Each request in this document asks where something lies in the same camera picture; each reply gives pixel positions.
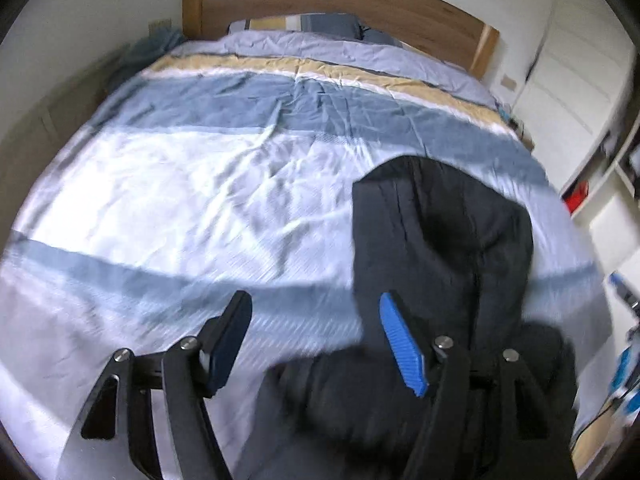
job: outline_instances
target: bed sheet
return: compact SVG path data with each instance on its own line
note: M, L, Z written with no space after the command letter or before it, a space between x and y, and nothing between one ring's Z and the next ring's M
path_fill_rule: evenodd
M574 345L579 429L616 367L602 277L494 108L455 68L300 32L187 43L124 83L36 183L0 266L0 418L20 452L54 478L110 354L165 349L243 288L254 319L207 403L233 465L266 367L359 340L351 185L405 154L460 168L529 211L523 318ZM177 478L162 402L154 412L162 469Z

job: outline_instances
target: headboard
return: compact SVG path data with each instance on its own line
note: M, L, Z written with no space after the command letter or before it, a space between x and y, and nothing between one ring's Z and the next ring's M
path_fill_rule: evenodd
M477 78L499 37L493 27L442 0L182 0L182 28L190 39L216 40L236 20L305 12L350 12Z

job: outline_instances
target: black garment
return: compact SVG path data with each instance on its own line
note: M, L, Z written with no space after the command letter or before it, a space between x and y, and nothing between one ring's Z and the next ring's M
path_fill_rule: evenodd
M268 371L236 479L401 477L430 408L402 382L383 333L378 302L389 290L479 359L519 350L568 442L572 354L556 330L521 324L524 208L455 168L402 156L354 184L353 240L362 345Z

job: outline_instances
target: black cord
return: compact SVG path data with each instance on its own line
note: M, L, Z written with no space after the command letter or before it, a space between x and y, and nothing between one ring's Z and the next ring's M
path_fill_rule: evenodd
M631 392L636 388L636 386L638 386L638 384L640 384L640 379L638 379L638 380L633 384L633 386L630 386L630 387L626 390L626 392L622 394L622 396L621 396L621 397L617 397L615 400L619 400L620 402L622 402L622 401L625 399L625 397L626 397L626 396L628 396L628 394L629 394L629 393L631 393ZM613 409L613 407L614 407L614 406L615 406L615 404L612 402L609 406L607 406L607 409L606 409L606 410L603 410L602 412L600 412L600 413L598 414L598 416L596 416L596 418L594 418L594 419L593 419L589 424L587 424L584 428L582 428L582 429L580 430L580 433L578 433L578 436L575 438L574 445L573 445L573 446L571 446L571 452L572 452L572 453L574 452L575 447L578 445L578 441L580 440L580 437L582 436L582 434L583 434L585 431L587 431L587 430L588 430L588 429L589 429L589 428L590 428L594 423L596 423L596 421L597 421L601 416L603 416L605 413L608 413L608 412L609 412L609 410Z

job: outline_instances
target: silver bolt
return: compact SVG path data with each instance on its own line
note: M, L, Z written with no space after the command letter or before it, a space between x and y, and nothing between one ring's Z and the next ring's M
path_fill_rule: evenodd
M120 348L113 353L113 360L117 363L126 361L129 357L131 357L131 350L128 348Z
M451 348L453 346L453 339L450 338L448 335L439 335L434 343L436 343L436 346L441 349L441 350L448 350L449 348Z
M520 358L520 354L518 354L513 348L507 348L504 352L502 352L502 357L508 363L514 363Z
M198 344L198 340L190 335L180 340L180 348L183 350L191 350Z

